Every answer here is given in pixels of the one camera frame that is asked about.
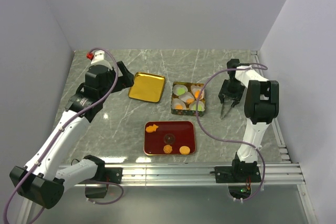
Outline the gold tin lid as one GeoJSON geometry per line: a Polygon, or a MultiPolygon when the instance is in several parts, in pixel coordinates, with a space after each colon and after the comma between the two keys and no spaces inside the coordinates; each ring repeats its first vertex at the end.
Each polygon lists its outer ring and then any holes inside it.
{"type": "Polygon", "coordinates": [[[165,77],[152,73],[137,72],[128,97],[144,102],[158,103],[165,86],[165,77]]]}

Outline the orange fish cookie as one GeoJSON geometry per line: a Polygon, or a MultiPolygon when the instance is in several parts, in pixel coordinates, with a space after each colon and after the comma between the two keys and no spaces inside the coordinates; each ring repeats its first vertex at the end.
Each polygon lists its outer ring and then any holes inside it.
{"type": "Polygon", "coordinates": [[[204,92],[201,90],[194,91],[194,97],[195,99],[202,99],[204,97],[204,92]]]}
{"type": "Polygon", "coordinates": [[[156,124],[152,124],[152,125],[149,125],[145,128],[145,131],[147,133],[153,133],[153,132],[156,132],[156,130],[158,129],[159,127],[156,125],[156,124]]]}

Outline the swirl cookie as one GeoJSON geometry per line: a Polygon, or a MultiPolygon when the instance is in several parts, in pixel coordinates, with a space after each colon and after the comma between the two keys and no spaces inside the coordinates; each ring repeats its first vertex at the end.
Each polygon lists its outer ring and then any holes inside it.
{"type": "Polygon", "coordinates": [[[187,104],[191,104],[193,102],[194,102],[194,99],[192,99],[192,98],[189,98],[185,101],[185,103],[187,103],[187,104]]]}
{"type": "Polygon", "coordinates": [[[171,154],[173,151],[173,147],[171,145],[165,145],[163,147],[164,154],[171,154]]]}

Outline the round orange cookie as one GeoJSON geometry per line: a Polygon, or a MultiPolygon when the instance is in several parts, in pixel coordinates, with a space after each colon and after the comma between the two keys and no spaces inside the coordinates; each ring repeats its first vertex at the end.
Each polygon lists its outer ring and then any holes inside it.
{"type": "Polygon", "coordinates": [[[178,104],[178,105],[175,106],[175,109],[176,109],[176,110],[182,110],[182,109],[183,109],[183,106],[180,105],[180,104],[178,104]]]}
{"type": "Polygon", "coordinates": [[[180,154],[182,155],[188,155],[190,153],[191,149],[188,146],[181,146],[179,149],[180,154]]]}

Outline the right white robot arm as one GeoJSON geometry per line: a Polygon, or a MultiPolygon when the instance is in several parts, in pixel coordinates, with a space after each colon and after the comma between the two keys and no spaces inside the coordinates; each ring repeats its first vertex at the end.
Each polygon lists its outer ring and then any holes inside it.
{"type": "Polygon", "coordinates": [[[243,94],[246,95],[246,129],[231,168],[232,178],[242,182],[250,174],[257,173],[257,151],[266,129],[279,113],[279,83],[257,73],[255,68],[265,68],[263,65],[231,59],[227,62],[227,68],[229,78],[224,80],[219,91],[220,103],[231,102],[230,108],[233,108],[240,103],[243,94]]]}

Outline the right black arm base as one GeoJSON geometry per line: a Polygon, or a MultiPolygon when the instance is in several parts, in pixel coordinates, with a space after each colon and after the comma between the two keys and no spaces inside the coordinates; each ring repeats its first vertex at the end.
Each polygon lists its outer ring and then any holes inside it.
{"type": "Polygon", "coordinates": [[[217,184],[230,184],[228,186],[230,196],[240,202],[247,201],[253,196],[252,183],[259,183],[260,187],[264,183],[256,163],[215,166],[212,174],[215,175],[215,182],[217,184]]]}

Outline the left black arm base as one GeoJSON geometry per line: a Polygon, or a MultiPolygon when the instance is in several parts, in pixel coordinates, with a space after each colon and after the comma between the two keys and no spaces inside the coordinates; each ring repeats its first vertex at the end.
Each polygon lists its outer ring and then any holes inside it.
{"type": "Polygon", "coordinates": [[[124,194],[121,186],[123,169],[106,168],[102,175],[85,180],[85,197],[93,201],[95,199],[104,199],[111,189],[116,189],[120,195],[115,199],[120,199],[124,194]]]}

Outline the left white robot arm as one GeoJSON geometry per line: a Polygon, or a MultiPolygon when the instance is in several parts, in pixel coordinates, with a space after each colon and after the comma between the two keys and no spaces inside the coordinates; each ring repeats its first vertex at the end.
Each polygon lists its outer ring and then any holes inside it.
{"type": "Polygon", "coordinates": [[[24,167],[15,166],[10,172],[20,196],[50,209],[72,186],[85,180],[100,183],[107,179],[105,162],[93,155],[64,170],[59,166],[73,143],[102,110],[108,95],[132,87],[133,78],[122,61],[117,62],[116,68],[102,64],[89,67],[84,82],[70,97],[57,127],[42,148],[24,167]]]}

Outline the white paper cup liner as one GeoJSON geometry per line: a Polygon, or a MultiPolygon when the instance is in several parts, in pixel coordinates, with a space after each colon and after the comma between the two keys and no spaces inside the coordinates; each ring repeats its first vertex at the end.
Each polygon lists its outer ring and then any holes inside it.
{"type": "Polygon", "coordinates": [[[192,93],[193,96],[194,96],[194,91],[196,91],[196,90],[201,90],[201,89],[202,89],[202,86],[191,85],[190,89],[191,89],[191,93],[192,93]]]}
{"type": "Polygon", "coordinates": [[[182,84],[175,84],[175,85],[173,86],[173,93],[174,93],[176,96],[183,95],[183,94],[185,94],[187,91],[188,91],[188,88],[187,88],[185,85],[182,85],[182,84]]]}
{"type": "Polygon", "coordinates": [[[184,103],[187,99],[192,98],[195,100],[194,96],[190,92],[185,92],[183,95],[179,95],[178,98],[182,100],[184,103]]]}
{"type": "Polygon", "coordinates": [[[189,110],[190,111],[198,111],[198,112],[204,112],[205,111],[205,104],[203,101],[193,101],[189,104],[189,110]]]}
{"type": "Polygon", "coordinates": [[[174,99],[172,100],[172,103],[171,103],[171,109],[175,110],[175,106],[178,105],[178,104],[180,104],[180,105],[183,106],[183,109],[182,109],[182,110],[186,110],[186,104],[185,104],[182,100],[180,100],[180,99],[178,99],[178,98],[174,98],[174,99]]]}

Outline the green cookie tin box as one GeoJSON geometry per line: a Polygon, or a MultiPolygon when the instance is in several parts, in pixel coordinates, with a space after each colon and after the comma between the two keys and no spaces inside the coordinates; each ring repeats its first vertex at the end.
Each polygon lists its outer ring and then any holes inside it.
{"type": "Polygon", "coordinates": [[[203,83],[174,82],[171,95],[171,113],[198,116],[205,114],[205,90],[203,83]]]}

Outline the red lacquer tray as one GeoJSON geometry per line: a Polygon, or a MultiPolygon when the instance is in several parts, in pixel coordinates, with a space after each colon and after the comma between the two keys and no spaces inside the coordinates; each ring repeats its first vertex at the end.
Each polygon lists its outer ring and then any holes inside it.
{"type": "Polygon", "coordinates": [[[152,121],[144,126],[144,153],[148,156],[181,155],[181,146],[188,146],[192,155],[196,151],[196,138],[194,124],[190,121],[152,121]],[[156,124],[159,128],[156,132],[147,133],[145,128],[156,124]],[[171,154],[164,154],[163,147],[171,145],[171,154]]]}

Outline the aluminium front rail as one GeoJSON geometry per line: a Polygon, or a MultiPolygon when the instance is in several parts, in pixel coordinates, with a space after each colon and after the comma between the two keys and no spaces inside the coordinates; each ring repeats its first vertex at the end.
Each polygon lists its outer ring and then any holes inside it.
{"type": "MultiPolygon", "coordinates": [[[[121,167],[123,186],[221,186],[212,174],[216,163],[173,164],[108,164],[106,168],[121,167]]],[[[266,164],[260,168],[264,185],[304,185],[306,183],[299,164],[266,164]]]]}

